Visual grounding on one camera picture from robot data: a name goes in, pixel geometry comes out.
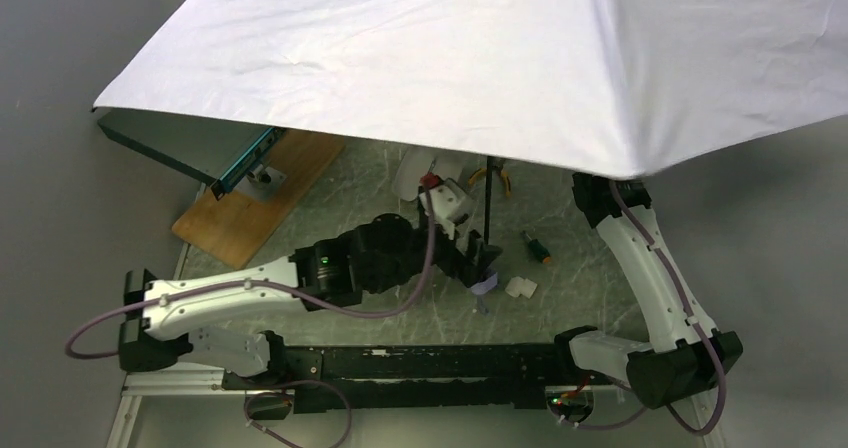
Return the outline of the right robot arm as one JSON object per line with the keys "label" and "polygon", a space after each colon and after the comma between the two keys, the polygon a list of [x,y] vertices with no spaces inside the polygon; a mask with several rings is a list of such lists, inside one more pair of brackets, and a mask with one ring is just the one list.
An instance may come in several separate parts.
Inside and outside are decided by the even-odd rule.
{"label": "right robot arm", "polygon": [[584,173],[572,179],[575,204],[618,261],[648,339],[628,340],[591,326],[567,330],[554,339],[563,367],[623,382],[649,409],[724,389],[743,345],[735,332],[717,327],[680,274],[647,189],[637,180]]}

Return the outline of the purple umbrella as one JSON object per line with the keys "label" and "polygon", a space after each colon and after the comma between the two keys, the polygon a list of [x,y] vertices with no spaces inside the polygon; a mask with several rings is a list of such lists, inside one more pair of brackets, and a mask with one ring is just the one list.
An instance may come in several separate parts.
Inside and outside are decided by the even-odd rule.
{"label": "purple umbrella", "polygon": [[627,179],[847,113],[847,0],[185,0],[98,108]]}

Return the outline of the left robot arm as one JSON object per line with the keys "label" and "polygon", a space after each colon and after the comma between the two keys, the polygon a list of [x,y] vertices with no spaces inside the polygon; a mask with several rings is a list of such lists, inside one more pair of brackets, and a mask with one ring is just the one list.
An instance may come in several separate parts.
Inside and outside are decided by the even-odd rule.
{"label": "left robot arm", "polygon": [[250,269],[189,280],[133,270],[125,277],[123,301],[129,311],[120,326],[119,365],[139,373],[185,360],[209,362],[242,378],[281,373],[281,336],[238,335],[220,323],[262,312],[318,310],[377,319],[377,312],[358,310],[364,294],[380,294],[412,278],[423,282],[434,267],[470,288],[490,276],[502,252],[476,230],[460,250],[449,230],[431,225],[426,215],[413,226],[385,213]]}

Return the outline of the white pipe elbow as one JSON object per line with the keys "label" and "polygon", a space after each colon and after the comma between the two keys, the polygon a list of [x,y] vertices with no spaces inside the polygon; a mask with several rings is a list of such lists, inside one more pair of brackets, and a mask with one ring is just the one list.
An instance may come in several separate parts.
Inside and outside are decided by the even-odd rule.
{"label": "white pipe elbow", "polygon": [[523,277],[513,277],[506,285],[504,291],[513,298],[524,297],[530,299],[537,290],[538,284]]}

